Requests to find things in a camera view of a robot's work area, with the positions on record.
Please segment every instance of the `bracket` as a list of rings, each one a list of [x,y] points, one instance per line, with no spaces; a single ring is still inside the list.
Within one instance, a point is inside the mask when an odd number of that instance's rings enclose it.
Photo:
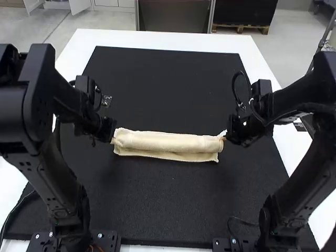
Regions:
[[[56,239],[53,233],[36,232],[31,237],[29,246],[26,252],[59,252],[64,251],[61,247],[55,250]],[[109,230],[92,230],[91,244],[93,244],[93,251],[105,252],[120,252],[121,237],[116,231]]]
[[[240,237],[239,242],[243,250],[240,249],[238,241],[231,237],[228,238],[214,238],[212,241],[213,252],[255,252],[257,251],[256,241],[257,237]]]

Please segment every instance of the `black mat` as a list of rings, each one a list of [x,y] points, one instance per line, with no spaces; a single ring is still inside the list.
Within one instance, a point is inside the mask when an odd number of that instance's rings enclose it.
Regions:
[[[113,95],[101,113],[118,119],[118,127],[217,135],[235,111],[230,81],[243,69],[237,54],[97,47],[84,74]],[[211,247],[214,237],[229,235],[230,216],[257,222],[267,195],[288,178],[272,138],[248,149],[226,143],[218,164],[116,156],[111,145],[93,148],[88,137],[75,138],[70,125],[61,140],[87,189],[91,228],[116,230],[127,244]],[[37,230],[49,230],[41,201],[25,208],[6,237],[29,239]],[[309,230],[302,244],[316,248]]]

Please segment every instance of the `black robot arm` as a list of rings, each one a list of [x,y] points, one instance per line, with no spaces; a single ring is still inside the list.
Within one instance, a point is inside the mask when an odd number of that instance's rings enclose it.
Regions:
[[[258,250],[298,249],[310,215],[336,188],[336,53],[316,54],[314,71],[274,93],[270,81],[252,84],[249,103],[252,114],[232,114],[226,136],[245,147],[272,135],[275,124],[313,113],[315,134],[308,152],[287,182],[266,199],[259,215]]]
[[[68,252],[90,245],[90,208],[85,188],[64,161],[52,133],[53,115],[73,123],[75,135],[110,143],[116,121],[97,114],[97,85],[78,76],[75,86],[55,69],[51,45],[20,54],[0,45],[0,155],[17,167],[47,205],[52,231]]]

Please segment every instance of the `beige towel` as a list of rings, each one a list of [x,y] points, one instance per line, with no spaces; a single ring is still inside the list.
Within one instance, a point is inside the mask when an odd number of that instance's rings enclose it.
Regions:
[[[213,137],[118,128],[111,144],[114,144],[115,154],[121,156],[218,163],[218,153],[223,150],[224,141],[222,133]]]

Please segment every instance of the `gray floor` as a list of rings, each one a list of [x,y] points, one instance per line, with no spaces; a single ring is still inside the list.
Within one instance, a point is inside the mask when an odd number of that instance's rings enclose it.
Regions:
[[[266,62],[285,87],[302,77],[310,64],[328,20],[305,11],[277,10],[269,35],[246,29]],[[135,30],[134,14],[37,9],[30,17],[22,8],[0,8],[0,43],[27,51],[32,43],[51,43],[59,56],[77,28]],[[232,29],[218,33],[235,34]]]

